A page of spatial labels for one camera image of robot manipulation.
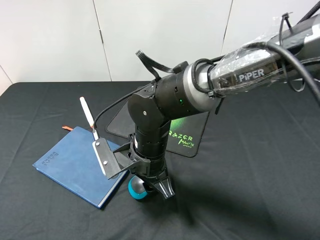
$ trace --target blue notebook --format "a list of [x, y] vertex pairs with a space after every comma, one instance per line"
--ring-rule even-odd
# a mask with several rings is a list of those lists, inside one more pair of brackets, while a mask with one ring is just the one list
[[[101, 208], [126, 172], [107, 179], [101, 171], [91, 132], [75, 127], [33, 166], [97, 208]], [[117, 144], [108, 141], [111, 150]]]

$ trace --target notebook cover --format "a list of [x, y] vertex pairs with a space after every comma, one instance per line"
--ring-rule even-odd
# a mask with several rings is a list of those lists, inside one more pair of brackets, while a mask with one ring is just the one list
[[[189, 158], [197, 155], [208, 117], [209, 112], [203, 112], [171, 121], [166, 150]], [[128, 102], [123, 105], [105, 130], [123, 138], [135, 132], [135, 123], [128, 112]]]
[[[58, 184], [101, 208], [126, 172], [117, 178], [107, 179], [101, 171], [92, 147], [91, 132], [75, 127], [33, 166]], [[111, 150], [117, 144], [108, 141]]]

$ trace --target plastic wrap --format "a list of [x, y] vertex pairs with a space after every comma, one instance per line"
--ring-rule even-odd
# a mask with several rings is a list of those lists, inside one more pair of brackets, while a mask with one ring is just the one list
[[212, 69], [210, 76], [217, 94], [226, 96], [247, 92], [259, 85], [277, 81], [279, 70], [276, 61], [279, 56], [268, 49], [246, 48], [246, 45], [269, 41], [278, 34], [279, 25], [279, 18], [274, 18], [269, 31], [246, 43], [243, 47], [226, 54]]

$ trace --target black cable bundle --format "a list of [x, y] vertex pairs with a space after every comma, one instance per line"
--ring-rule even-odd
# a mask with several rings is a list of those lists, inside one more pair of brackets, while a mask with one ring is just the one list
[[124, 95], [123, 97], [119, 98], [117, 101], [115, 101], [114, 103], [112, 103], [111, 105], [107, 106], [105, 109], [103, 109], [99, 114], [98, 116], [96, 116], [96, 118], [94, 119], [94, 122], [93, 122], [93, 129], [95, 129], [97, 127], [97, 121], [98, 119], [106, 112], [108, 111], [109, 109], [111, 109], [112, 107], [114, 107], [115, 105], [117, 105], [118, 103], [122, 102], [123, 100], [129, 98], [131, 95], [139, 92], [140, 90], [144, 89], [145, 87], [149, 86], [150, 83], [148, 83], [147, 85], [145, 86], [142, 86], [142, 87], [139, 87], [138, 89], [128, 93], [127, 95]]
[[314, 5], [314, 7], [311, 8], [311, 10], [303, 18], [301, 18], [301, 20], [298, 22], [298, 24], [311, 18], [319, 9], [320, 9], [320, 1], [318, 1], [317, 4]]
[[145, 55], [141, 50], [137, 51], [135, 54], [141, 60], [145, 68], [155, 77], [156, 82], [158, 82], [161, 79], [161, 77], [159, 76], [159, 74], [155, 69], [158, 69], [162, 72], [169, 73], [169, 74], [174, 73], [174, 70], [172, 68], [156, 62], [155, 60]]

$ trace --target black cable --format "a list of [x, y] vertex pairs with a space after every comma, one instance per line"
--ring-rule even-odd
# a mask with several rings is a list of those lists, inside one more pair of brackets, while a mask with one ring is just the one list
[[211, 61], [212, 61], [213, 63], [219, 62], [219, 61], [220, 61], [221, 59], [223, 59], [224, 57], [225, 57], [225, 55], [217, 56], [217, 57], [215, 57], [215, 58], [212, 58]]
[[286, 21], [286, 24], [288, 25], [289, 30], [292, 31], [292, 27], [291, 27], [291, 24], [289, 22], [289, 17], [285, 18], [284, 20]]
[[214, 84], [213, 84], [212, 81], [211, 81], [211, 70], [212, 70], [215, 66], [216, 66], [216, 64], [212, 64], [212, 65], [208, 68], [208, 70], [207, 70], [207, 72], [206, 72], [206, 80], [207, 80], [207, 82], [208, 82], [208, 86], [209, 86], [209, 89], [210, 89], [211, 91], [214, 90]]
[[290, 87], [293, 91], [299, 93], [299, 92], [302, 92], [302, 91], [305, 89], [306, 81], [305, 81], [304, 79], [302, 79], [302, 83], [301, 83], [300, 89], [296, 89], [296, 88], [295, 88], [295, 86], [293, 85], [293, 81], [294, 81], [294, 80], [288, 81], [289, 87]]
[[[285, 22], [285, 14], [282, 15], [282, 19], [281, 19], [281, 23], [280, 23], [280, 29], [279, 29], [279, 45], [281, 47], [283, 47], [284, 45], [284, 41], [282, 39], [282, 30], [283, 30], [283, 27], [284, 27], [284, 22]], [[282, 66], [282, 69], [283, 69], [283, 73], [284, 73], [284, 76], [285, 78], [288, 80], [288, 74], [287, 74], [287, 70], [286, 70], [286, 64], [285, 64], [285, 61], [282, 59], [281, 60], [281, 66]]]
[[313, 63], [318, 63], [318, 62], [320, 62], [320, 56], [303, 59], [303, 60], [301, 60], [300, 62], [301, 62], [302, 64], [304, 64], [304, 65], [309, 65], [309, 64], [313, 64]]
[[136, 52], [136, 55], [139, 57], [139, 59], [142, 62], [146, 62], [148, 63], [151, 67], [154, 67], [155, 69], [158, 69], [160, 71], [163, 71], [165, 73], [169, 73], [169, 74], [173, 74], [174, 70], [170, 67], [167, 67], [163, 64], [160, 64], [158, 62], [156, 62], [155, 60], [151, 59], [150, 57], [148, 57], [144, 52], [142, 52], [141, 50]]
[[97, 116], [96, 118], [94, 119], [94, 122], [93, 122], [93, 129], [95, 129], [97, 127], [97, 121], [98, 119], [106, 112], [108, 111], [110, 108], [114, 107], [115, 105], [117, 105], [118, 103], [120, 103], [121, 101], [127, 99], [128, 97], [130, 97], [131, 95], [139, 92], [140, 90], [144, 89], [145, 87], [149, 86], [150, 83], [148, 83], [147, 85], [145, 86], [142, 86], [130, 93], [128, 93], [127, 95], [124, 95], [123, 97], [121, 97], [120, 99], [118, 99], [117, 101], [115, 101], [114, 103], [112, 103], [111, 105], [107, 106], [105, 109], [103, 109]]
[[201, 93], [207, 94], [207, 93], [211, 92], [211, 90], [200, 87], [199, 84], [197, 83], [197, 80], [196, 80], [196, 69], [197, 69], [197, 66], [199, 64], [203, 64], [203, 63], [213, 64], [213, 62], [211, 60], [205, 59], [205, 58], [202, 58], [202, 59], [199, 59], [199, 60], [195, 61], [194, 64], [192, 65], [192, 67], [191, 67], [191, 80], [192, 80], [192, 84], [193, 84], [195, 89], [197, 89]]
[[219, 113], [219, 111], [220, 111], [220, 108], [221, 108], [222, 103], [224, 102], [224, 100], [225, 100], [225, 97], [221, 98], [221, 100], [220, 100], [220, 102], [219, 102], [219, 105], [218, 105], [218, 106], [216, 107], [216, 109], [215, 109], [215, 112], [214, 112], [215, 115], [218, 115], [218, 113]]
[[142, 59], [142, 52], [139, 50], [135, 53], [137, 55], [137, 57], [141, 60], [142, 64], [145, 66], [145, 68], [154, 76], [155, 81], [159, 81], [161, 79], [161, 77], [159, 76], [159, 74], [157, 73], [156, 70], [154, 70], [154, 68], [150, 65], [150, 63], [144, 61]]
[[278, 53], [281, 57], [283, 57], [286, 61], [288, 61], [298, 73], [300, 73], [302, 78], [308, 84], [313, 96], [315, 97], [315, 100], [320, 105], [320, 90], [318, 89], [317, 84], [314, 81], [314, 78], [307, 71], [305, 66], [303, 66], [302, 63], [290, 51], [270, 41], [254, 42], [254, 43], [248, 44], [245, 47], [259, 48], [259, 49], [268, 48], [269, 50]]
[[298, 24], [311, 18], [319, 9], [320, 9], [320, 1], [318, 1], [317, 4], [314, 5], [314, 7], [311, 8], [311, 10], [308, 11], [308, 13], [306, 15], [304, 15], [303, 18], [301, 18], [301, 20], [298, 22]]

